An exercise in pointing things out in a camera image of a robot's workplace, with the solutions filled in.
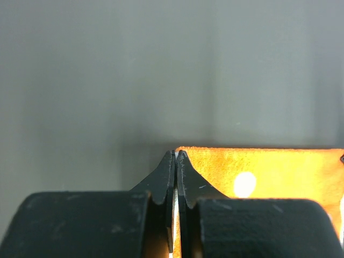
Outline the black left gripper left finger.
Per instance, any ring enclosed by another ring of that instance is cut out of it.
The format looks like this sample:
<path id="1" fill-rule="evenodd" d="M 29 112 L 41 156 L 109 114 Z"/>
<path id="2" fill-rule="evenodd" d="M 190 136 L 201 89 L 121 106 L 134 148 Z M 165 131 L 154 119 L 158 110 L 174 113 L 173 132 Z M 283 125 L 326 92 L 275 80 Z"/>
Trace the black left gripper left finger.
<path id="1" fill-rule="evenodd" d="M 1 257 L 169 257 L 175 153 L 129 191 L 52 191 L 20 204 Z"/>

